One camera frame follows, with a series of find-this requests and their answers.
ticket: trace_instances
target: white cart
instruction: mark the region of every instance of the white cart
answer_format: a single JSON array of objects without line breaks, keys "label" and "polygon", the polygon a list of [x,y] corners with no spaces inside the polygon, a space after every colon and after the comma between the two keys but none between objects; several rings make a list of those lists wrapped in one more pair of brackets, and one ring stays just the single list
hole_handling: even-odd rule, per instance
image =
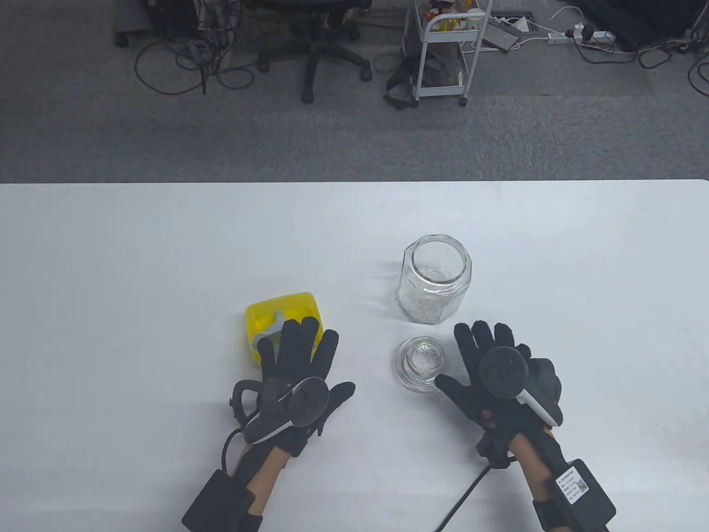
[{"label": "white cart", "polygon": [[[425,96],[461,96],[458,103],[465,107],[468,103],[468,92],[475,74],[475,67],[478,64],[480,56],[480,48],[483,42],[483,35],[487,29],[488,21],[490,20],[490,12],[495,0],[488,0],[485,6],[485,16],[479,30],[456,30],[456,31],[432,31],[432,27],[439,21],[457,19],[466,21],[467,19],[479,18],[470,13],[444,13],[434,17],[426,23],[425,27],[420,15],[420,5],[417,0],[408,0],[408,9],[406,10],[406,26],[404,28],[401,47],[404,55],[406,53],[406,37],[411,26],[411,18],[413,17],[414,26],[418,31],[418,38],[421,41],[421,61],[418,67],[418,78],[411,80],[411,92],[414,97],[413,106],[418,105],[418,99]],[[426,61],[426,50],[430,43],[458,43],[458,57],[460,62],[461,72],[458,76],[458,84],[448,87],[422,87],[421,80],[423,79],[423,68]],[[463,43],[471,43],[475,47],[473,62],[468,68],[463,54]]]}]

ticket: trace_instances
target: vr controller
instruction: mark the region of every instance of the vr controller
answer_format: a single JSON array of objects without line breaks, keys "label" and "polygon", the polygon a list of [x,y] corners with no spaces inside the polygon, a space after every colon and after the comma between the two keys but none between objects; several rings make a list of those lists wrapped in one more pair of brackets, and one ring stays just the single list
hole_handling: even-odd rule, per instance
[{"label": "vr controller", "polygon": [[564,422],[559,408],[562,382],[547,358],[525,359],[509,347],[490,349],[480,361],[483,386],[500,399],[527,404],[550,428]]},{"label": "vr controller", "polygon": [[[260,394],[259,411],[251,417],[244,412],[243,394],[247,390]],[[292,388],[277,379],[266,382],[247,379],[234,386],[230,405],[243,427],[244,441],[255,445],[288,427],[307,427],[315,423],[329,400],[330,390],[318,377],[309,377]]]}]

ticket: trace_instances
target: bag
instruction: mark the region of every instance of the bag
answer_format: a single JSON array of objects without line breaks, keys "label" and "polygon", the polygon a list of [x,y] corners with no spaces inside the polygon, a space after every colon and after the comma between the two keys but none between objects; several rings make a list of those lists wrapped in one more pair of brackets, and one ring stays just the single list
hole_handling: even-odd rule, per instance
[{"label": "bag", "polygon": [[[423,67],[423,78],[421,79],[422,87],[458,85],[461,69],[457,46],[458,44],[456,43],[433,43],[428,45]],[[386,83],[384,100],[397,111],[407,107],[418,106],[418,102],[413,97],[413,83],[418,79],[420,61],[420,53],[405,57]],[[392,96],[392,91],[399,96],[403,93],[403,96],[396,98]]]}]

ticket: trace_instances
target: chair base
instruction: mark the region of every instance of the chair base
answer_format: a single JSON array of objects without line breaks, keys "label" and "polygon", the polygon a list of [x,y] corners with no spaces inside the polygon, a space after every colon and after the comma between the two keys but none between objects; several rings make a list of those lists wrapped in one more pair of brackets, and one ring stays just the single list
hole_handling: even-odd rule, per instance
[{"label": "chair base", "polygon": [[352,63],[360,68],[359,78],[363,82],[372,80],[372,66],[367,59],[357,55],[333,42],[333,39],[347,32],[352,40],[359,38],[359,29],[354,21],[346,21],[341,26],[325,32],[325,40],[320,41],[320,26],[317,16],[311,17],[310,38],[294,38],[286,43],[276,46],[275,48],[267,48],[259,52],[256,65],[259,72],[268,72],[271,69],[270,62],[275,59],[290,58],[293,56],[305,55],[308,58],[306,64],[306,82],[301,95],[301,100],[304,104],[312,104],[315,100],[313,94],[313,85],[315,82],[315,73],[318,68],[320,58],[334,57]]}]

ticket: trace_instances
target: power strip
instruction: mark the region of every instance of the power strip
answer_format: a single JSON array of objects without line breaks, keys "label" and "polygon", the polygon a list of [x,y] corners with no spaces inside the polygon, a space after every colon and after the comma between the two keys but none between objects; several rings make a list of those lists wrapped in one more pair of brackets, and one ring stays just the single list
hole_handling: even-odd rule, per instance
[{"label": "power strip", "polygon": [[[549,44],[571,44],[571,38],[566,37],[563,33],[550,32],[547,34]],[[574,40],[577,43],[582,43],[583,39],[578,31],[574,31]],[[588,42],[588,44],[613,44],[615,42],[615,35],[610,31],[596,31],[593,32],[593,38]]]}]

